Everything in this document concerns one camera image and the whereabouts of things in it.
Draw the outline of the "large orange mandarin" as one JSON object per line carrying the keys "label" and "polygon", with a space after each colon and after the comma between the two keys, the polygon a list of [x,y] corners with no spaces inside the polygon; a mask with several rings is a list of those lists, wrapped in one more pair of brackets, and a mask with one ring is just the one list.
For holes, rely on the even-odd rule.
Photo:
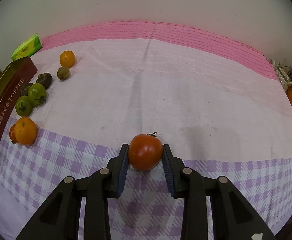
{"label": "large orange mandarin", "polygon": [[20,118],[14,127],[14,135],[21,145],[32,145],[37,138],[38,128],[29,117]]}

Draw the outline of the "small red tomato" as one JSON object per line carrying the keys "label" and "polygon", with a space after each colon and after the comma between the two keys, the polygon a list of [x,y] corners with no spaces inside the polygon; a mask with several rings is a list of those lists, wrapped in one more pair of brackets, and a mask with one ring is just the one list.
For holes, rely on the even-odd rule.
{"label": "small red tomato", "polygon": [[13,144],[16,144],[17,143],[17,139],[15,137],[14,128],[15,128],[15,125],[12,125],[10,130],[9,130],[9,138],[10,138],[10,140],[11,140],[11,142]]}

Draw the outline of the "green tomato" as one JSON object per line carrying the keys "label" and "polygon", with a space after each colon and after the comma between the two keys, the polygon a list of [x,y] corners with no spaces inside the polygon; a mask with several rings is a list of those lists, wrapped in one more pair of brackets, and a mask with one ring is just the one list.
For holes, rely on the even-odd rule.
{"label": "green tomato", "polygon": [[15,104],[15,111],[17,113],[17,115],[21,116],[21,117],[26,117],[26,116],[30,116],[30,114],[33,111],[33,104],[30,101],[29,97],[24,95],[21,96],[20,98],[18,98],[16,104]]}
{"label": "green tomato", "polygon": [[34,107],[40,106],[46,101],[46,89],[42,84],[35,83],[28,89],[27,96]]}

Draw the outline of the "dark brown passion fruit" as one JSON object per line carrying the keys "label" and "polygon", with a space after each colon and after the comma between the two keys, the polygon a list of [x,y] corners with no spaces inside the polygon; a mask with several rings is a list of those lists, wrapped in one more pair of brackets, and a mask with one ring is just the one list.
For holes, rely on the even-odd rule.
{"label": "dark brown passion fruit", "polygon": [[46,90],[51,86],[53,77],[50,73],[41,73],[38,75],[36,82],[41,84]]}

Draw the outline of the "brown kiwi fruit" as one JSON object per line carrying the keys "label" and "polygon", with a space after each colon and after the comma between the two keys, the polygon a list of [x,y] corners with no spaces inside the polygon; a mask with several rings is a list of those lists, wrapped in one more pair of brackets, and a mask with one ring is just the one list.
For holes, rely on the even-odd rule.
{"label": "brown kiwi fruit", "polygon": [[60,67],[57,71],[57,78],[61,81],[66,80],[70,75],[70,70],[67,67]]}

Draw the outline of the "small yellow orange fruit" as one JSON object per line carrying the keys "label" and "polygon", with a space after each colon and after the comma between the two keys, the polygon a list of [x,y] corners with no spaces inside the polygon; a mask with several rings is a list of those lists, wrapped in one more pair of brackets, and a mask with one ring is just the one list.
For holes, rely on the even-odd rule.
{"label": "small yellow orange fruit", "polygon": [[59,62],[62,67],[71,68],[75,64],[75,54],[71,50],[63,51]]}

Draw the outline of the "pink purple checked tablecloth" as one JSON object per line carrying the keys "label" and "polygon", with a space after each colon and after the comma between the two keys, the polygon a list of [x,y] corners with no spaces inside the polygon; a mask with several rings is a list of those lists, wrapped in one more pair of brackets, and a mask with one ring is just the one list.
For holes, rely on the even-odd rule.
{"label": "pink purple checked tablecloth", "polygon": [[292,215],[292,107],[258,51],[206,31],[114,22],[49,36],[32,61],[57,73],[31,115],[32,146],[0,142],[0,234],[15,239],[66,176],[104,167],[121,145],[157,132],[186,166],[226,176],[277,233]]}

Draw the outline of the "red gold toffee tin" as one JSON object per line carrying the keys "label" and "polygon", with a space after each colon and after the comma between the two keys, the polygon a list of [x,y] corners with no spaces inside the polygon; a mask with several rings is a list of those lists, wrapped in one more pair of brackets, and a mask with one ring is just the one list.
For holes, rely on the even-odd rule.
{"label": "red gold toffee tin", "polygon": [[0,141],[23,84],[32,80],[37,67],[29,57],[11,62],[0,77]]}

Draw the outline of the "clutter at right edge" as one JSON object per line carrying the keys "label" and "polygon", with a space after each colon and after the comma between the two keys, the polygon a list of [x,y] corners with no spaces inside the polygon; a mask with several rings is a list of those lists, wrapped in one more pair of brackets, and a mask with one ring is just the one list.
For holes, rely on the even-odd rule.
{"label": "clutter at right edge", "polygon": [[292,67],[282,65],[280,62],[277,62],[274,59],[271,59],[270,63],[273,66],[276,76],[278,77],[283,89],[286,92],[292,85]]}

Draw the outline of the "green tissue pack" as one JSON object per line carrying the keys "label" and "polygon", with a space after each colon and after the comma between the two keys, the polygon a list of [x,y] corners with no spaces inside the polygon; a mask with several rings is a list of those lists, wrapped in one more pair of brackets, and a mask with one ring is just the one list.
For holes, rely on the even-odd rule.
{"label": "green tissue pack", "polygon": [[23,57],[31,57],[42,48],[43,45],[38,34],[34,34],[13,51],[11,59],[15,61]]}

